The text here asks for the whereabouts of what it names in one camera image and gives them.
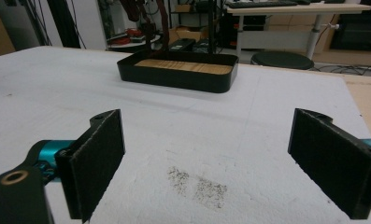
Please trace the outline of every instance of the floor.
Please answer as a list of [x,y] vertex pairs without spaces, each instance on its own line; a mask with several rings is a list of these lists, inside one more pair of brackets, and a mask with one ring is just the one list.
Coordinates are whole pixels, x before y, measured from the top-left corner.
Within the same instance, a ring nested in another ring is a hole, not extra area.
[[[258,51],[241,51],[239,57],[240,63],[250,63],[250,59],[254,53]],[[220,53],[225,54],[236,54],[235,49],[222,49]],[[338,73],[348,74],[355,76],[367,76],[371,77],[371,66],[360,66],[351,64],[329,64],[329,63],[315,63],[313,71],[327,72],[327,73]]]

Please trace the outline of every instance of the round stool seat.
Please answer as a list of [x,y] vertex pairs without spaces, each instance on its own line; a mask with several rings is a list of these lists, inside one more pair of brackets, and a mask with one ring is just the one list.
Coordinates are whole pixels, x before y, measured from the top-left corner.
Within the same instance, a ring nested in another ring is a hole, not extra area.
[[251,64],[271,67],[307,70],[314,66],[308,57],[283,51],[264,51],[256,53],[251,58]]

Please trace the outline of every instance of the shelving unit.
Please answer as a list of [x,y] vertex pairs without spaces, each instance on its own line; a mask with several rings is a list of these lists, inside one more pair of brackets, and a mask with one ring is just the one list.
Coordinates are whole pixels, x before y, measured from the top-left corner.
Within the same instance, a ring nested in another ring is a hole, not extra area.
[[202,15],[207,14],[208,15],[208,53],[214,53],[215,51],[215,41],[214,41],[214,20],[217,18],[221,18],[221,10],[222,10],[222,0],[220,1],[220,6],[217,6],[218,0],[207,0],[208,1],[208,12],[198,12],[195,9],[190,12],[176,12],[173,11],[171,8],[170,1],[167,1],[168,4],[168,19],[169,19],[169,25],[170,28],[173,28],[173,22],[172,22],[172,15],[178,15],[178,22],[181,24],[181,16],[185,14],[193,14],[199,16],[199,24],[202,24]]

